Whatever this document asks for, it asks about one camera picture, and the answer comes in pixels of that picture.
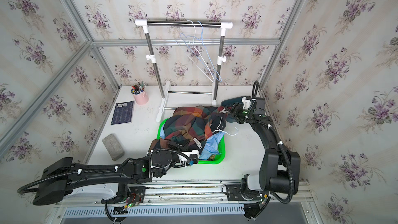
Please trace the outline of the white clothespin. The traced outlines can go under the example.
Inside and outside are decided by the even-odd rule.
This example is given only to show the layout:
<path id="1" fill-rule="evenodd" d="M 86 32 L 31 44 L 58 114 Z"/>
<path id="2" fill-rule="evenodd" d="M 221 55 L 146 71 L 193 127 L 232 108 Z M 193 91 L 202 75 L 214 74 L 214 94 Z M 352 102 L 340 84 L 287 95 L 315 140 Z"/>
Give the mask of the white clothespin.
<path id="1" fill-rule="evenodd" d="M 193 138 L 193 141 L 197 145 L 198 149 L 202 149 L 202 144 L 197 138 Z"/>

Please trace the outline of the dark plaid shirt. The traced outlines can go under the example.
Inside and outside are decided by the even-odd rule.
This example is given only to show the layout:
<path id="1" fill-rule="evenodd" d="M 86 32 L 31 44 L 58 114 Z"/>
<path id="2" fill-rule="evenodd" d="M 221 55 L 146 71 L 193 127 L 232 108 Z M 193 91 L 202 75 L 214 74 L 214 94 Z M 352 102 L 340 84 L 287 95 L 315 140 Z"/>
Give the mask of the dark plaid shirt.
<path id="1" fill-rule="evenodd" d="M 169 148 L 168 141 L 174 141 L 181 145 L 187 145 L 186 151 L 198 150 L 201 153 L 207 140 L 220 131 L 223 131 L 226 127 L 228 113 L 219 113 L 219 107 L 196 106 L 177 108 L 173 116 L 163 126 L 164 137 L 153 140 L 149 150 Z M 201 142 L 202 149 L 198 149 L 193 138 L 197 138 Z"/>

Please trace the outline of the light blue shirt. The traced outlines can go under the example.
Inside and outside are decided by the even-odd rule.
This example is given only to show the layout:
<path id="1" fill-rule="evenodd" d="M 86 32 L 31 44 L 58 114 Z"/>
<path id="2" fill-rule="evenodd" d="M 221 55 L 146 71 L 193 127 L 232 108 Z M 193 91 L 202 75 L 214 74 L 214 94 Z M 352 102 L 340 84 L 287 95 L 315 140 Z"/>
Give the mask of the light blue shirt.
<path id="1" fill-rule="evenodd" d="M 202 151 L 199 160 L 208 160 L 212 154 L 219 154 L 218 143 L 224 137 L 224 134 L 216 134 L 210 137 L 210 140 L 206 142 L 204 150 Z"/>

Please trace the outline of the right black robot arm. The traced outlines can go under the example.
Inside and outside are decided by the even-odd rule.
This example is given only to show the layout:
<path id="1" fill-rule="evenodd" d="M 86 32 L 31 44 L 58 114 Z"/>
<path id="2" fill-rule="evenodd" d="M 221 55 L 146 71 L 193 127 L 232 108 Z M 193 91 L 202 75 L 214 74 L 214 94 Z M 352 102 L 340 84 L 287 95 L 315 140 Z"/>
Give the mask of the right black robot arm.
<path id="1" fill-rule="evenodd" d="M 266 100 L 257 97 L 256 80 L 250 97 L 242 97 L 230 107 L 230 116 L 238 124 L 249 124 L 260 138 L 264 155 L 258 174 L 247 174 L 241 180 L 241 194 L 252 196 L 265 193 L 282 204 L 291 202 L 297 193 L 301 158 L 292 152 L 276 131 L 272 118 L 265 113 Z"/>

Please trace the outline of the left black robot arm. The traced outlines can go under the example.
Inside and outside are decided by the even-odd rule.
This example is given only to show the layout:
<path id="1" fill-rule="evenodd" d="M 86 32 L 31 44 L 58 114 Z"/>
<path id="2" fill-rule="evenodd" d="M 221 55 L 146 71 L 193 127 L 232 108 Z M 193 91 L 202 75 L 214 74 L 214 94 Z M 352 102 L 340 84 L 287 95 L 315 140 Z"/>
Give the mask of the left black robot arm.
<path id="1" fill-rule="evenodd" d="M 154 178 L 166 175 L 170 168 L 190 167 L 198 162 L 199 154 L 156 148 L 142 158 L 127 158 L 120 164 L 87 165 L 74 163 L 65 157 L 45 168 L 39 180 L 18 188 L 17 193 L 34 193 L 33 205 L 51 205 L 63 200 L 75 189 L 100 185 L 117 184 L 118 191 L 111 198 L 121 202 L 127 198 L 130 184 L 144 184 Z"/>

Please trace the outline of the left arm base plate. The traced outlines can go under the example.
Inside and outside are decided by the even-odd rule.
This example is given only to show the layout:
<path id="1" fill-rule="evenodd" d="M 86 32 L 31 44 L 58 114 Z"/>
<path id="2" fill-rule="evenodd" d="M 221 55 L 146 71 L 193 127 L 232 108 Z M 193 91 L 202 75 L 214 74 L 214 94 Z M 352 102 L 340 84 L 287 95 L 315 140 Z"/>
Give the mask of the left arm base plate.
<path id="1" fill-rule="evenodd" d="M 145 186 L 121 187 L 119 188 L 115 196 L 109 199 L 102 199 L 101 203 L 102 204 L 124 203 L 126 207 L 138 206 L 139 204 L 144 202 L 145 192 L 146 192 Z"/>

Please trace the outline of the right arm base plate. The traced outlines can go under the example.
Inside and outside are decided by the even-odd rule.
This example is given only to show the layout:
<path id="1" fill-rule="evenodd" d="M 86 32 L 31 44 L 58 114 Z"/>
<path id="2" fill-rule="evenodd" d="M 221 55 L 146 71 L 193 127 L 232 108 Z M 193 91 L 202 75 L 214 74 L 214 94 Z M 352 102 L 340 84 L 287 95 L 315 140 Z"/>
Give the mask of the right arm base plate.
<path id="1" fill-rule="evenodd" d="M 221 192 L 227 196 L 228 201 L 260 201 L 265 199 L 264 193 L 243 189 L 239 184 L 224 185 Z"/>

